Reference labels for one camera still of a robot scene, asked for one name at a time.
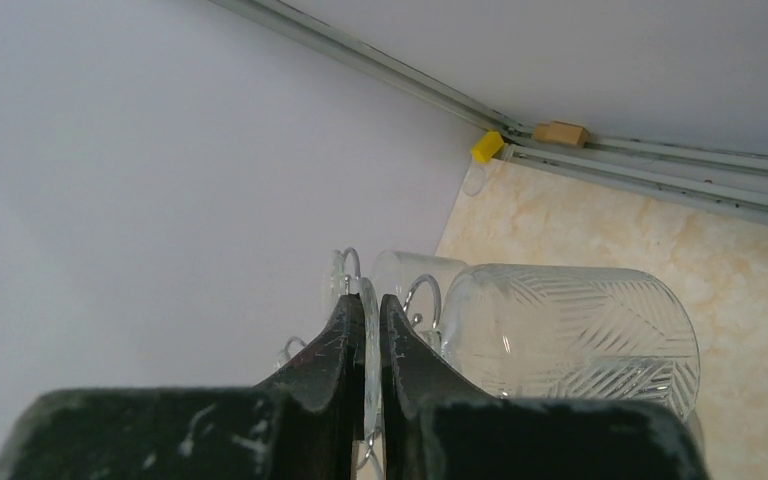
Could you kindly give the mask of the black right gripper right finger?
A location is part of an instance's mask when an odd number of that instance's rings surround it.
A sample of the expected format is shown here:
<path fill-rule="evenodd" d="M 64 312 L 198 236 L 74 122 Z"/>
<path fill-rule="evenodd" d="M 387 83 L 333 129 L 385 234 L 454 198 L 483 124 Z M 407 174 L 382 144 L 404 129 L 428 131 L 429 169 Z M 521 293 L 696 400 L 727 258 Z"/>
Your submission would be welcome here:
<path fill-rule="evenodd" d="M 643 401 L 493 397 L 380 303 L 387 479 L 706 479 L 687 427 Z"/>

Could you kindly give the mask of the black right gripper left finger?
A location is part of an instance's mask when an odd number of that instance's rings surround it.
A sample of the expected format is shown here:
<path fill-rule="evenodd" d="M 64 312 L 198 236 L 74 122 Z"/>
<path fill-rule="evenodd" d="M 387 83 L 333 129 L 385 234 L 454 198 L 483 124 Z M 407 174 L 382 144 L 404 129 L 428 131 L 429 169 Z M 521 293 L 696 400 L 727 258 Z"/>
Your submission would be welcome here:
<path fill-rule="evenodd" d="M 349 479 L 362 422 L 364 308 L 253 386 L 45 393 L 15 421 L 0 479 Z"/>

